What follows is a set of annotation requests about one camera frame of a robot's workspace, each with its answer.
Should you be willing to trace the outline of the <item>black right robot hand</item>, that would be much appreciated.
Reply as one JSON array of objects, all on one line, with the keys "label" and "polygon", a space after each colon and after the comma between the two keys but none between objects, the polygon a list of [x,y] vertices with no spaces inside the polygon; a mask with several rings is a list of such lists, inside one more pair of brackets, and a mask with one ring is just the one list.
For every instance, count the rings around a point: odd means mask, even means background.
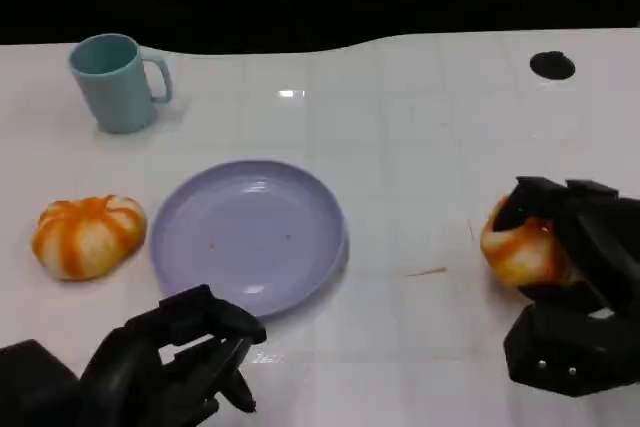
[{"label": "black right robot hand", "polygon": [[496,228],[550,227],[576,280],[520,287],[530,299],[504,339],[512,381],[582,397],[639,381],[639,202],[593,180],[520,176]]}]

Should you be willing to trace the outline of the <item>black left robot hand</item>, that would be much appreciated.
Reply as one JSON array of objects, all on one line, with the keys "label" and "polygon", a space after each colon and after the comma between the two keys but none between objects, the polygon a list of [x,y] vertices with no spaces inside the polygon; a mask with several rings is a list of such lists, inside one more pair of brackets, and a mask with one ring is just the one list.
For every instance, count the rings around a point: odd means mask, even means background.
[{"label": "black left robot hand", "polygon": [[79,381],[80,426],[198,426],[224,397],[253,413],[240,366],[267,339],[244,309],[199,285],[160,301],[101,342]]}]

